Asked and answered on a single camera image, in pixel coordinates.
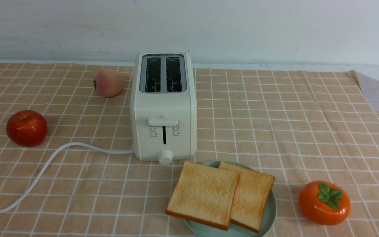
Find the toast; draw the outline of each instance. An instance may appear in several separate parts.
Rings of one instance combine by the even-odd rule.
[[[240,181],[236,187],[230,221],[242,228],[259,233],[262,216],[274,185],[275,177],[227,162],[220,162],[218,168],[240,173]]]
[[[166,214],[229,230],[240,174],[185,161]]]

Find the white toaster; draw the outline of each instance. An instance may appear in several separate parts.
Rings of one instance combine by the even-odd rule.
[[[197,99],[189,54],[139,54],[131,83],[130,120],[138,159],[169,165],[192,158]]]

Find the fake fruit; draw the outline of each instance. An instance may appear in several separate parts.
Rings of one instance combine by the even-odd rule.
[[[101,69],[93,80],[94,89],[104,97],[116,96],[124,89],[124,85],[124,78],[113,70]]]
[[[47,132],[46,119],[36,111],[17,112],[7,121],[7,136],[20,146],[33,147],[40,144],[45,139]]]
[[[313,181],[299,193],[299,207],[304,216],[319,225],[337,225],[350,214],[350,199],[339,186]]]

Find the orange persimmon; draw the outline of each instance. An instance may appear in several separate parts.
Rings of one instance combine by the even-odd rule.
[[[320,225],[337,225],[350,214],[346,191],[326,181],[313,181],[299,193],[299,207],[304,216]]]

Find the light blue plate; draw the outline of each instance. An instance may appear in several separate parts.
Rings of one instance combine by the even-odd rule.
[[[232,163],[235,165],[239,165],[241,167],[250,169],[246,165],[242,165],[241,163],[226,161],[228,163]],[[220,165],[220,161],[210,161],[206,162],[203,165],[218,168]],[[270,192],[270,197],[267,201],[266,207],[264,209],[263,219],[261,222],[260,233],[254,233],[245,228],[237,226],[235,224],[230,224],[230,228],[228,231],[224,231],[218,228],[213,228],[207,225],[200,224],[198,222],[193,222],[189,220],[185,220],[185,223],[199,237],[263,237],[268,231],[271,230],[277,216],[277,203],[276,198],[274,196],[273,191]]]

